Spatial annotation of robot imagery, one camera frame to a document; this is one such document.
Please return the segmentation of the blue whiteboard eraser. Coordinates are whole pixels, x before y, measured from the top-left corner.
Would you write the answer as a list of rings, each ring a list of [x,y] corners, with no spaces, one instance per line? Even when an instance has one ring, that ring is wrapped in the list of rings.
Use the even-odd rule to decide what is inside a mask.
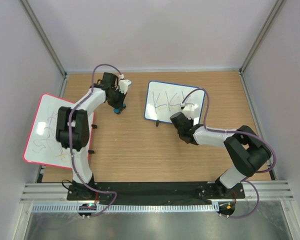
[[[125,110],[126,107],[127,107],[127,106],[124,105],[123,107],[120,107],[120,108],[114,108],[113,111],[114,111],[115,114],[118,115],[118,114],[120,114],[123,110]]]

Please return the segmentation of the blue framed whiteboard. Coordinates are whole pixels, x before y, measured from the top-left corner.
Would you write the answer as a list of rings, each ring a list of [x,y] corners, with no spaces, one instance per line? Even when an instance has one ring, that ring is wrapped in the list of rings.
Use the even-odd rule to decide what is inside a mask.
[[[205,102],[205,92],[196,86],[152,80],[148,83],[144,118],[151,121],[171,123],[170,117],[181,111],[181,103],[194,105],[193,122],[198,124]]]

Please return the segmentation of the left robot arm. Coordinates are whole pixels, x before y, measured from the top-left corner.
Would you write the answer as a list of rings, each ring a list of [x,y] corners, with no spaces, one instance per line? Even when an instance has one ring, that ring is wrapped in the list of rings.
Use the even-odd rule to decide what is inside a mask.
[[[88,92],[72,106],[61,106],[57,112],[56,141],[69,149],[72,182],[68,188],[69,199],[91,200],[96,194],[94,174],[88,163],[90,130],[97,126],[89,117],[103,103],[108,103],[120,114],[126,108],[124,100],[132,82],[122,74],[105,72],[102,79],[93,82]]]

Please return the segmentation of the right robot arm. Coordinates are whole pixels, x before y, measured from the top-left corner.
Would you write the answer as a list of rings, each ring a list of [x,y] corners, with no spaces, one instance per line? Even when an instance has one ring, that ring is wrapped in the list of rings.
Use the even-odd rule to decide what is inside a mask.
[[[194,121],[183,112],[170,117],[179,138],[187,144],[209,145],[226,149],[232,167],[217,178],[216,194],[227,198],[241,181],[256,174],[275,154],[271,147],[247,125],[238,129],[209,128]]]

